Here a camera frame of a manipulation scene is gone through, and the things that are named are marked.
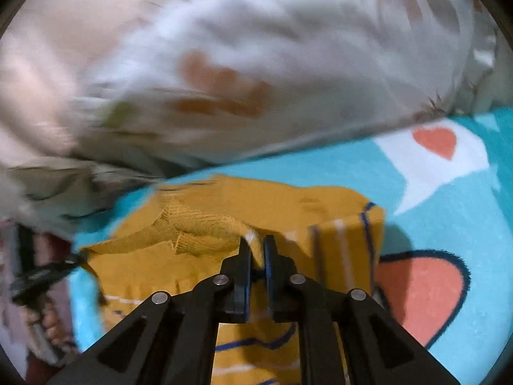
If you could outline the left hand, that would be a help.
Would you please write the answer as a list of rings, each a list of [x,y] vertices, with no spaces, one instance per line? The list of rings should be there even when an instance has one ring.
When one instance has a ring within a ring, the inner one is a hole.
[[[54,352],[59,350],[65,354],[77,353],[74,339],[66,330],[52,299],[42,298],[39,301],[30,315],[30,322],[42,346],[45,345]]]

